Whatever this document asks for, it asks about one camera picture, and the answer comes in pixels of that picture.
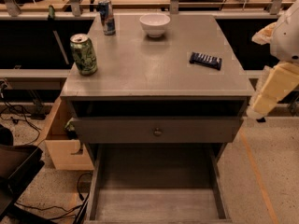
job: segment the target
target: can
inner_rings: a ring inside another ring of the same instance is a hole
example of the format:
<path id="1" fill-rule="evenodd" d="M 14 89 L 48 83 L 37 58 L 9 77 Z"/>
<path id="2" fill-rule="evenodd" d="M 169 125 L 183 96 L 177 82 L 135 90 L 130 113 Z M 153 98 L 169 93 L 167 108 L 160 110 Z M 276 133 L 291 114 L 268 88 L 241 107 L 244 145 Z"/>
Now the can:
<path id="1" fill-rule="evenodd" d="M 115 22 L 111 0 L 101 0 L 98 4 L 98 10 L 100 12 L 104 34 L 114 35 Z"/>
<path id="2" fill-rule="evenodd" d="M 91 39 L 86 34 L 72 35 L 70 47 L 80 74 L 88 76 L 96 72 L 96 56 Z"/>

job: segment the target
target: drawer front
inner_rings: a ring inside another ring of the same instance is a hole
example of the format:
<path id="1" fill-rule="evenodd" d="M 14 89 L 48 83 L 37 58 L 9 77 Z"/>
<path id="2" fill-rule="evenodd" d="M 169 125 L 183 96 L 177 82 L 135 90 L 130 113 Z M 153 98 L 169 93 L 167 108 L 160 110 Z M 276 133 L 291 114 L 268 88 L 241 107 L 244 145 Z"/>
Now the drawer front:
<path id="1" fill-rule="evenodd" d="M 72 119 L 84 143 L 228 143 L 242 120 L 220 119 Z"/>

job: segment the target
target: drawer knob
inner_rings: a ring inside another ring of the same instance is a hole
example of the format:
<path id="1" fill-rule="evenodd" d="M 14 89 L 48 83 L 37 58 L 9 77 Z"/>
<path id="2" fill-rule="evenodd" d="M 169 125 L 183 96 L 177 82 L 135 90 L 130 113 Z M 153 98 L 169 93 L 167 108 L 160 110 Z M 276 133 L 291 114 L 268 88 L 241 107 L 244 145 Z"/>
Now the drawer knob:
<path id="1" fill-rule="evenodd" d="M 159 128 L 156 128 L 154 131 L 153 131 L 153 134 L 156 136 L 156 137 L 159 137 L 162 135 L 162 130 L 159 129 Z"/>

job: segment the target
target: green can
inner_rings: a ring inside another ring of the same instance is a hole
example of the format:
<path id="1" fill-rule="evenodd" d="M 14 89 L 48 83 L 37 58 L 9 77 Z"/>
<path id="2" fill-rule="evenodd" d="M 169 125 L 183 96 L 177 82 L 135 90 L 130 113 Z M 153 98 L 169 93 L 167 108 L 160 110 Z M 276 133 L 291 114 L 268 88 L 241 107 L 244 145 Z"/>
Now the green can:
<path id="1" fill-rule="evenodd" d="M 96 56 L 91 39 L 86 34 L 76 34 L 70 40 L 72 56 L 79 73 L 89 76 L 96 72 Z"/>

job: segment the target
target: white bowl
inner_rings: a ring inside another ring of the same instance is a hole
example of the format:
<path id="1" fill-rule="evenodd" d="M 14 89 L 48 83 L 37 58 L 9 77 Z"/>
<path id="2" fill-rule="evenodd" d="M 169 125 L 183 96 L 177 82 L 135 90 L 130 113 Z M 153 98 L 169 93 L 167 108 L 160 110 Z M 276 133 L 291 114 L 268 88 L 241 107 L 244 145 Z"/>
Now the white bowl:
<path id="1" fill-rule="evenodd" d="M 161 13 L 152 13 L 141 16 L 142 29 L 149 37 L 160 37 L 166 31 L 170 18 Z"/>

